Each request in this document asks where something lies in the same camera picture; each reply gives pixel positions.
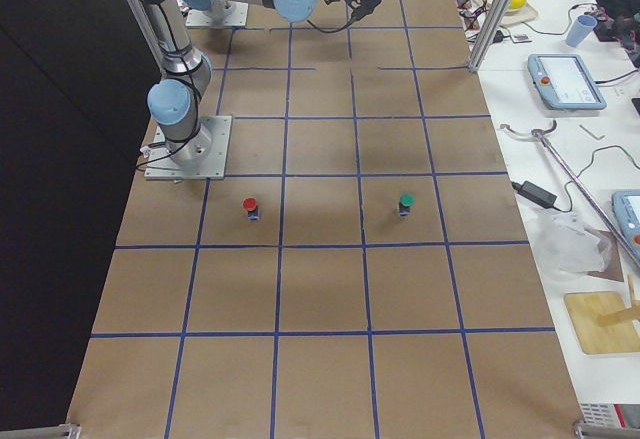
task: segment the plastic cup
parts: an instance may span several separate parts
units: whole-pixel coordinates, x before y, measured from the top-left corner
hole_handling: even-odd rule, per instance
[[[577,47],[578,44],[584,41],[585,37],[589,35],[593,28],[596,27],[596,24],[598,24],[598,20],[593,16],[586,14],[578,16],[578,18],[573,21],[564,42],[567,46]]]

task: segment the wooden board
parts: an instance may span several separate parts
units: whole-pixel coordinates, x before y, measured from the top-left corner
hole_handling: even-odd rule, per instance
[[[631,321],[598,325],[599,315],[627,307],[617,292],[567,294],[564,302],[585,354],[640,352],[640,338]]]

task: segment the cardboard grid board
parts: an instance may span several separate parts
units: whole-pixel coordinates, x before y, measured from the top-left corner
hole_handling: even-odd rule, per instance
[[[216,69],[202,113],[234,115],[227,176],[135,179],[69,421],[92,439],[572,437],[454,1],[383,0],[330,35],[254,6],[192,37]]]

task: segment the tablet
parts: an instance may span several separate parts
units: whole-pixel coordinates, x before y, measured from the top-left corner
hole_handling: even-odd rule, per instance
[[[576,54],[532,54],[527,60],[533,84],[551,109],[604,109],[607,102]]]

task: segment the black floor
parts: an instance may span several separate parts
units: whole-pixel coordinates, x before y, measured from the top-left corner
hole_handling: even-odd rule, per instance
[[[57,425],[159,73],[123,0],[0,0],[0,431]]]

